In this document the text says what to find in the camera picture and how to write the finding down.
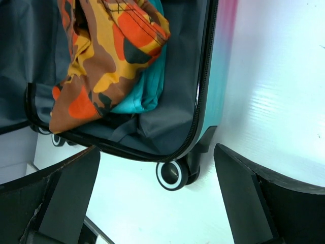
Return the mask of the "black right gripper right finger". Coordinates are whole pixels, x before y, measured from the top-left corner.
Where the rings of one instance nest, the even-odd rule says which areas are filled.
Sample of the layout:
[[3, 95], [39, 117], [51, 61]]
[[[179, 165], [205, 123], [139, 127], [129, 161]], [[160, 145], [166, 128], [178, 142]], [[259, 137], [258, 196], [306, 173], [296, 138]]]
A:
[[324, 187], [222, 144], [214, 149], [214, 162], [234, 243], [324, 243]]

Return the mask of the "orange camouflage shorts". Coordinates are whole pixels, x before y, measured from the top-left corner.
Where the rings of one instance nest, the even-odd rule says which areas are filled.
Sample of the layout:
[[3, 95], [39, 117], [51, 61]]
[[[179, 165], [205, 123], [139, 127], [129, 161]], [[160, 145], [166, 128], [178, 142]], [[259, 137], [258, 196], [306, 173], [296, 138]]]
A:
[[102, 93], [115, 69], [110, 54], [111, 21], [106, 1], [58, 1], [67, 36], [70, 64], [66, 78], [53, 87], [49, 129], [62, 133], [109, 113]]

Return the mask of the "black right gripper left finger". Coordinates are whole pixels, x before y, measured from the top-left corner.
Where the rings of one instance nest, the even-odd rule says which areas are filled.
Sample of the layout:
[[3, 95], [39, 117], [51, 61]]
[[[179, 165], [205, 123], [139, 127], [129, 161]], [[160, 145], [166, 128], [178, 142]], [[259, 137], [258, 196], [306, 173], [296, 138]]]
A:
[[85, 226], [100, 150], [1, 185], [1, 243], [95, 243]]

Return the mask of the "pink and teal suitcase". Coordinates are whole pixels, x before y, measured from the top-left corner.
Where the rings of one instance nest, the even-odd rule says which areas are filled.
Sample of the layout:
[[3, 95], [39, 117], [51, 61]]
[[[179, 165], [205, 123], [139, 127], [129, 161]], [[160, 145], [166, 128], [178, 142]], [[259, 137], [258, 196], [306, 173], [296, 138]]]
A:
[[[164, 88], [158, 106], [139, 115], [110, 114], [55, 135], [137, 161], [156, 162], [169, 191], [199, 176], [221, 121], [237, 1], [163, 1], [170, 22]], [[49, 131], [51, 90], [70, 57], [56, 1], [1, 1], [1, 133]]]

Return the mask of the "teal shorts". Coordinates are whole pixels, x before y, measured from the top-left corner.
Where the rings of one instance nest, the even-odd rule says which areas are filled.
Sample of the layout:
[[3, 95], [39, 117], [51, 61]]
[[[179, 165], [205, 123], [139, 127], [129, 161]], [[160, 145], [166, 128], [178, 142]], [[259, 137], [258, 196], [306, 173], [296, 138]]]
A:
[[106, 1], [111, 21], [110, 54], [115, 71], [102, 93], [114, 113], [154, 109], [163, 91], [169, 22], [160, 1]]

